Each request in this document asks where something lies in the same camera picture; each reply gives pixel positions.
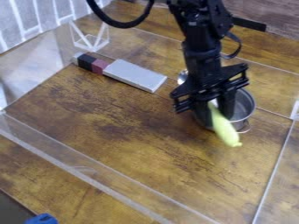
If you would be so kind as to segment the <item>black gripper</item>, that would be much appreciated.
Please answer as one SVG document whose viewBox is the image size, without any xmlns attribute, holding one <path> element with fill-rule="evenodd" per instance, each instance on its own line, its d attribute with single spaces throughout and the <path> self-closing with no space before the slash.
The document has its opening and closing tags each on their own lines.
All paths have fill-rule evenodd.
<svg viewBox="0 0 299 224">
<path fill-rule="evenodd" d="M 220 64 L 220 49 L 205 52 L 182 48 L 186 79 L 169 93 L 177 113 L 192 109 L 194 119 L 204 128 L 212 127 L 208 101 L 216 99 L 218 111 L 226 119 L 233 116 L 236 91 L 248 84 L 244 63 L 232 66 Z"/>
</svg>

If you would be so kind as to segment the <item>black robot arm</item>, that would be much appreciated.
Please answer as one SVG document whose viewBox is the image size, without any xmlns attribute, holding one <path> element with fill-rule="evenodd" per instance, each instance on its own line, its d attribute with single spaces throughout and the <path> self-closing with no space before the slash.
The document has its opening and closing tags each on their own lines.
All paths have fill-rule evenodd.
<svg viewBox="0 0 299 224">
<path fill-rule="evenodd" d="M 184 35 L 181 42 L 186 78 L 169 93 L 177 113 L 189 110 L 200 126 L 212 128 L 208 102 L 214 100 L 225 118 L 234 112 L 236 93 L 248 84 L 245 64 L 222 66 L 221 43 L 229 32 L 232 16 L 221 0 L 178 0 L 168 8 Z"/>
</svg>

